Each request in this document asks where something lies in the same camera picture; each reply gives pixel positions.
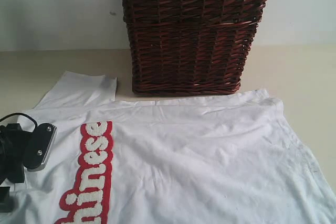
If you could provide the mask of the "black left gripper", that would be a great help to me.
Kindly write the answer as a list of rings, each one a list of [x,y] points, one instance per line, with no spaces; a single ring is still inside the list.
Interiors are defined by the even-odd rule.
[[[1,126],[1,183],[24,182],[23,156],[31,135],[18,123]]]

